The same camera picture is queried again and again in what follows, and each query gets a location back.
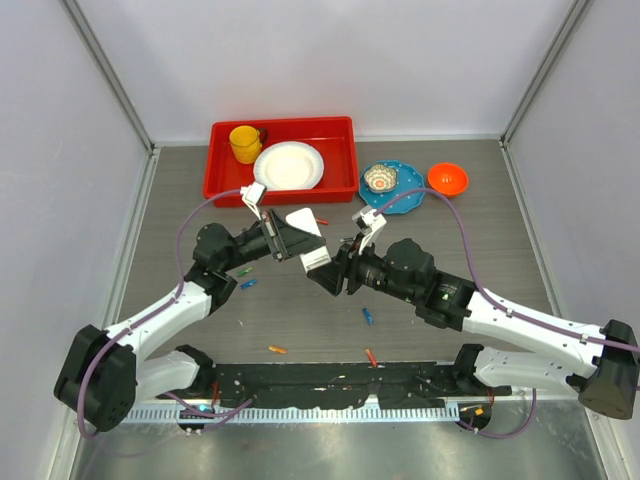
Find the white remote control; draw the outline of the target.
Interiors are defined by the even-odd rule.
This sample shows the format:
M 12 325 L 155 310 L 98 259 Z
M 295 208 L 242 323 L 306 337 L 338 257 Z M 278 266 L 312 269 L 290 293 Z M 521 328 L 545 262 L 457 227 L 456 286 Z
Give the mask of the white remote control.
M 300 259 L 305 273 L 331 261 L 326 239 L 309 207 L 287 214 L 285 222 L 288 227 L 285 232 L 287 253 Z

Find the orange battery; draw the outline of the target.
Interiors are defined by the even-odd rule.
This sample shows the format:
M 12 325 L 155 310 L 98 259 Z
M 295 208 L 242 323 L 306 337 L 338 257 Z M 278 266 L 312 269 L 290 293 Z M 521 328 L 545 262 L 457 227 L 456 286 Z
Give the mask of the orange battery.
M 283 354 L 283 355 L 288 353 L 288 350 L 286 348 L 278 347 L 278 346 L 275 346 L 275 345 L 270 345 L 268 347 L 268 350 L 273 352 L 273 353 Z

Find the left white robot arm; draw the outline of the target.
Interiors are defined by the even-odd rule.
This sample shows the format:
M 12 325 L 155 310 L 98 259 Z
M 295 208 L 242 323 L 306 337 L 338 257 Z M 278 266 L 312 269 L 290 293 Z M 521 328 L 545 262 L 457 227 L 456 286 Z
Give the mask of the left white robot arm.
M 205 397 L 213 375 L 204 353 L 181 346 L 160 358 L 152 355 L 227 302 L 237 286 L 230 271 L 267 256 L 299 257 L 305 267 L 327 260 L 326 241 L 310 208 L 285 217 L 270 209 L 238 235 L 219 223 L 202 227 L 193 265 L 172 291 L 107 329 L 88 325 L 75 335 L 54 397 L 76 413 L 80 425 L 91 424 L 99 432 L 118 426 L 136 404 L 167 392 Z

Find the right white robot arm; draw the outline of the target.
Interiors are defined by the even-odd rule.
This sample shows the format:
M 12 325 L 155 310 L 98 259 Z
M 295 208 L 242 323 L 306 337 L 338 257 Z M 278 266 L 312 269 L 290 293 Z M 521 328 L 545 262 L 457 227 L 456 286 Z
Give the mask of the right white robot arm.
M 302 257 L 307 277 L 331 295 L 366 286 L 411 304 L 439 329 L 492 337 L 521 348 L 499 353 L 465 346 L 451 371 L 457 391 L 518 386 L 568 393 L 586 408 L 618 420 L 633 415 L 639 346 L 619 320 L 604 326 L 567 321 L 508 301 L 474 282 L 438 270 L 431 254 L 411 239 L 375 248 L 343 244 L 336 255 L 321 247 Z

